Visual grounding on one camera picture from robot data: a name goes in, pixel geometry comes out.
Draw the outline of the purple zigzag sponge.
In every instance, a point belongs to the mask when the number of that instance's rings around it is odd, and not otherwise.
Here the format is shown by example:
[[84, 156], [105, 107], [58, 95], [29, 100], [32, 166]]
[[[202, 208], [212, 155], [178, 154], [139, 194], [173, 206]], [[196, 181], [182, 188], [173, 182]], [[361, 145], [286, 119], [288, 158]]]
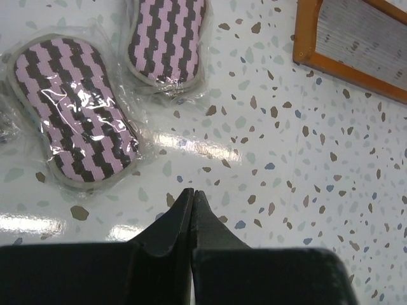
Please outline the purple zigzag sponge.
[[208, 1], [127, 1], [124, 61], [143, 95], [175, 97], [204, 81]]
[[5, 80], [13, 108], [39, 135], [59, 182], [103, 188], [143, 159], [142, 123], [100, 27], [50, 27], [18, 43], [8, 54]]

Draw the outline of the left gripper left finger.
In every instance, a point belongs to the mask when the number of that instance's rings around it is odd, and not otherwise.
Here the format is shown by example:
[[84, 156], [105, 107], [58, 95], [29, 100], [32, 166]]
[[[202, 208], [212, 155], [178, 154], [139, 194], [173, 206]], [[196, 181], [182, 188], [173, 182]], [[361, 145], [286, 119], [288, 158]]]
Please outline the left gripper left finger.
[[129, 242], [135, 246], [129, 304], [189, 304], [194, 189]]

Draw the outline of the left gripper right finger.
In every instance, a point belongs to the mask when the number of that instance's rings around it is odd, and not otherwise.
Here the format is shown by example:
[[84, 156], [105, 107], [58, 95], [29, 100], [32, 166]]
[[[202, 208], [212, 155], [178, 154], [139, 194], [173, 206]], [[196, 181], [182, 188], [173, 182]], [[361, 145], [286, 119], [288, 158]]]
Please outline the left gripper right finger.
[[195, 193], [191, 220], [197, 304], [252, 304], [254, 250], [218, 219], [203, 191]]

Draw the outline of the clear sponge pack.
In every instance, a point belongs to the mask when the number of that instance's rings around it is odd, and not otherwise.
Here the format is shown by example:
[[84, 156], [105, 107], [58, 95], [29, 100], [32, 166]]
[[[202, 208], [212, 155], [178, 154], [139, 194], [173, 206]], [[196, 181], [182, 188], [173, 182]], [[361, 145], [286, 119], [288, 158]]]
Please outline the clear sponge pack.
[[16, 124], [15, 113], [7, 103], [6, 97], [1, 95], [1, 146], [16, 140], [19, 135], [20, 129]]

